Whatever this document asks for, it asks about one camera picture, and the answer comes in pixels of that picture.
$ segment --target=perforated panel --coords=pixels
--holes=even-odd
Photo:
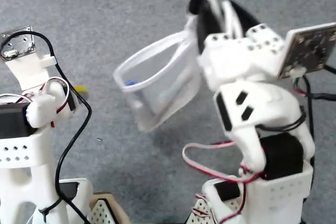
[[[209,214],[208,216],[197,216],[193,212],[189,215],[186,224],[215,224],[214,218],[211,213],[211,209],[207,202],[203,199],[198,199],[194,208]]]
[[[98,200],[89,217],[91,224],[117,224],[104,200]]]

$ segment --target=white robot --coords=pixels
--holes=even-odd
[[[291,30],[283,40],[233,0],[191,0],[182,32],[147,46],[117,68],[114,78],[142,131],[153,130],[196,95],[200,72],[215,92],[230,142],[184,147],[190,166],[216,177],[196,195],[187,224],[302,222],[315,145],[295,96],[270,82],[323,69],[335,40],[336,23]],[[177,45],[173,56],[163,56],[166,65],[155,70],[155,59],[172,45]],[[273,135],[263,137],[264,131]],[[192,147],[231,145],[243,154],[240,177],[186,155]]]
[[[1,59],[23,90],[22,94],[0,95],[0,223],[23,223],[25,202],[36,205],[31,217],[34,224],[118,223],[107,200],[111,196],[94,196],[91,182],[84,178],[59,180],[64,158],[91,116],[80,87],[74,88],[62,72],[50,41],[30,26],[0,36]],[[33,36],[47,43],[50,54],[37,54]],[[49,77],[51,66],[61,77]],[[55,168],[50,131],[76,114],[80,103],[88,115]],[[117,210],[123,215],[119,223],[129,223],[123,210]]]

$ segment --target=black cable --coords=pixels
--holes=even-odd
[[[310,135],[313,138],[313,141],[315,142],[315,132],[314,132],[314,117],[313,117],[313,104],[312,104],[312,97],[310,96],[311,94],[311,86],[309,83],[309,80],[306,76],[302,77],[305,84],[306,84],[306,94],[307,94],[307,107],[308,107],[308,120],[309,120],[309,131]],[[312,156],[310,159],[310,165],[313,167],[313,174],[312,174],[312,179],[311,179],[311,185],[310,188],[313,187],[314,180],[315,180],[315,155]]]
[[[304,108],[301,106],[300,107],[301,110],[301,115],[300,117],[294,121],[293,123],[284,125],[284,126],[277,126],[277,127],[269,127],[269,126],[265,126],[263,124],[257,125],[256,127],[258,129],[261,129],[263,131],[269,131],[269,132],[288,132],[288,131],[292,131],[294,129],[296,129],[297,127],[299,127],[302,123],[304,123],[304,121],[306,120],[306,113],[304,111]]]
[[[20,35],[34,35],[37,36],[41,39],[43,39],[45,41],[45,43],[47,44],[49,51],[50,51],[50,55],[55,57],[55,52],[54,49],[52,47],[52,44],[50,42],[50,40],[44,36],[43,34],[40,34],[38,32],[35,31],[18,31],[16,33],[11,34],[10,36],[8,36],[1,44],[0,44],[0,54],[4,48],[4,46],[13,38],[18,37]],[[63,79],[65,79],[65,81],[69,84],[71,91],[75,94],[75,96],[84,104],[84,106],[87,108],[88,110],[88,114],[84,120],[84,122],[82,123],[81,127],[78,129],[78,131],[75,133],[75,135],[72,137],[71,141],[69,142],[69,144],[67,145],[67,147],[65,148],[65,150],[63,151],[63,153],[61,154],[61,157],[59,158],[57,167],[56,167],[56,173],[55,173],[55,189],[56,192],[58,194],[58,196],[64,200],[77,214],[78,216],[84,221],[85,224],[90,224],[90,222],[88,221],[88,219],[86,218],[86,216],[84,216],[84,214],[76,207],[75,204],[72,203],[72,201],[70,199],[67,198],[67,196],[61,191],[60,188],[60,183],[59,183],[59,177],[60,177],[60,171],[61,171],[61,167],[62,164],[65,160],[65,157],[67,156],[67,154],[69,153],[70,149],[73,147],[74,143],[76,142],[77,138],[79,137],[79,135],[83,132],[83,130],[85,129],[86,125],[88,124],[88,122],[90,121],[91,115],[92,115],[92,108],[91,106],[88,104],[88,102],[76,91],[76,89],[71,85],[70,81],[68,80],[68,78],[65,76],[65,74],[63,73],[61,67],[58,64],[58,61],[56,59],[56,64],[55,67],[57,69],[57,71],[59,72],[59,74],[61,75],[61,77]]]
[[[336,74],[336,69],[333,67],[330,67],[329,65],[324,65],[324,69],[330,73]]]

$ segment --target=red and white wire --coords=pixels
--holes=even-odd
[[[67,105],[68,103],[68,98],[69,98],[69,95],[70,95],[70,86],[69,86],[69,83],[61,78],[61,77],[58,77],[58,76],[53,76],[53,77],[50,77],[40,88],[41,91],[45,90],[47,84],[51,81],[55,81],[55,80],[58,80],[58,81],[61,81],[62,83],[64,83],[66,86],[67,86],[67,93],[65,95],[65,98],[64,98],[64,101],[62,103],[62,105],[56,110],[56,113],[59,113],[62,111],[62,109],[64,109],[64,107]]]
[[[204,165],[201,165],[200,163],[193,161],[192,159],[190,159],[187,155],[186,155],[186,150],[189,148],[198,148],[198,149],[204,149],[204,150],[212,150],[212,149],[217,149],[217,148],[226,148],[226,147],[230,147],[233,146],[235,143],[234,142],[225,142],[222,144],[210,144],[210,145],[205,145],[205,144],[198,144],[198,143],[189,143],[186,144],[183,147],[182,150],[182,157],[183,160],[186,164],[188,164],[189,166],[191,166],[192,168],[202,172],[202,173],[206,173],[208,175],[211,175],[213,177],[216,178],[220,178],[223,180],[227,180],[227,181],[231,181],[231,182],[236,182],[236,183],[250,183],[253,180],[255,180],[256,178],[258,178],[260,176],[260,174],[251,174],[250,176],[246,176],[245,178],[232,178],[231,176],[229,176],[228,174],[225,173],[221,173],[218,172],[216,170],[210,169]]]

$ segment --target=blue object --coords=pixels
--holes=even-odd
[[[126,82],[126,86],[132,86],[132,85],[135,85],[136,82],[135,81],[128,81]]]

